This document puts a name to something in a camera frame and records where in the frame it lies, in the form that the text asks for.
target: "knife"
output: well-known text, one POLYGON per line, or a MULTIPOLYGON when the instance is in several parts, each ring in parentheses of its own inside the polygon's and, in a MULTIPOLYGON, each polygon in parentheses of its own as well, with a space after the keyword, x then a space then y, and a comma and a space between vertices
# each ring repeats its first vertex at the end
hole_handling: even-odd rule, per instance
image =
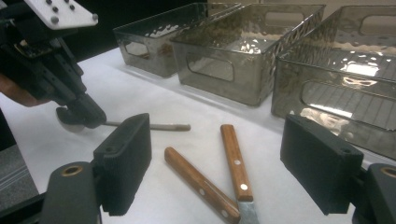
POLYGON ((240 216, 237 205, 221 190, 205 178, 174 148, 165 150, 165 160, 178 172, 196 192, 206 200, 228 223, 239 223, 240 216))
POLYGON ((245 169, 244 160, 236 139, 235 129, 231 124, 223 124, 220 127, 224 149, 227 154, 227 162, 233 178, 233 190, 241 215, 240 224, 259 224, 254 208, 253 193, 248 181, 248 173, 245 169))

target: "tabletop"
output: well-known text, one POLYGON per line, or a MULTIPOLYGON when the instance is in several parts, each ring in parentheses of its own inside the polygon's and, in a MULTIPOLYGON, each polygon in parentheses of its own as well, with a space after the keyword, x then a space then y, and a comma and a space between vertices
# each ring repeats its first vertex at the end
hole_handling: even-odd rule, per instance
MULTIPOLYGON (((191 125, 189 132, 151 131, 152 160, 134 203, 123 217, 102 213, 104 223, 223 223, 163 155, 173 147, 235 200, 221 124, 235 128, 260 223, 351 223, 352 205, 346 215, 324 216, 280 161, 284 120, 271 115, 271 96, 258 107, 241 105, 180 85, 177 75, 162 78, 125 65, 119 49, 79 65, 87 93, 107 120, 121 122, 149 113, 151 123, 191 125)), ((53 170, 73 161, 91 161, 92 152, 114 131, 100 126, 70 133, 57 120, 53 102, 28 108, 0 95, 0 106, 40 193, 46 191, 53 170)))

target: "white surface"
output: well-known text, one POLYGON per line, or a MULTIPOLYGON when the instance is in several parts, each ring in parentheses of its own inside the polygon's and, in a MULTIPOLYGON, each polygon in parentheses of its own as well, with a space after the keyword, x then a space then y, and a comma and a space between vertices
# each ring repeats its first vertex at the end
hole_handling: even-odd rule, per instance
MULTIPOLYGON (((270 114, 271 97, 257 108, 124 65, 118 49, 79 64, 88 94, 111 121, 149 113, 152 123, 189 123, 185 133, 151 132, 152 161, 124 217, 104 223, 223 223, 201 198, 166 164, 163 153, 174 147, 203 175, 234 200, 233 186, 219 127, 231 123, 252 185, 260 223, 343 224, 348 215, 323 216, 309 195, 279 159, 283 119, 270 114)), ((46 191, 50 173, 72 161, 91 161, 92 152, 112 127, 69 133, 58 123, 55 103, 26 108, 0 95, 0 106, 21 149, 38 191, 46 191)))
POLYGON ((69 0, 68 2, 64 0, 52 0, 51 4, 48 4, 45 0, 24 1, 52 30, 93 26, 98 23, 97 18, 94 19, 91 12, 73 0, 69 0), (54 12, 52 10, 53 7, 57 7, 59 11, 54 12), (59 21, 54 23, 51 20, 52 18, 57 18, 59 21))

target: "wooden knife handle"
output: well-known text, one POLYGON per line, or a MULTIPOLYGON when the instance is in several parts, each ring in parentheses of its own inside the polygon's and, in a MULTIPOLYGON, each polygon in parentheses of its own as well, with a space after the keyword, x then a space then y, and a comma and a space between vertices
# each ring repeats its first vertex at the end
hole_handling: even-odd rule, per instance
POLYGON ((165 150, 166 162, 175 169, 198 194, 205 199, 228 223, 238 223, 240 216, 237 205, 221 190, 206 179, 174 148, 165 150))
POLYGON ((223 124, 220 127, 227 161, 233 177, 233 190, 238 202, 253 202, 253 194, 248 173, 245 169, 244 160, 236 139, 235 129, 231 124, 223 124))

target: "plastic bin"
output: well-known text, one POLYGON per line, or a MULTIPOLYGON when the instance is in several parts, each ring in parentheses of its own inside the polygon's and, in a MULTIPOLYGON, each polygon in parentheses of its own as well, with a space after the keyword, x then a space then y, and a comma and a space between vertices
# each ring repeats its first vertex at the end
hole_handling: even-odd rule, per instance
POLYGON ((212 21, 240 4, 193 3, 115 28, 113 33, 126 64, 161 77, 177 71, 170 38, 183 30, 212 21))
POLYGON ((180 83, 259 105, 273 89, 276 54, 319 24, 323 10, 252 4, 176 36, 180 83))
POLYGON ((396 7, 341 7, 276 58, 272 113, 396 160, 396 7))

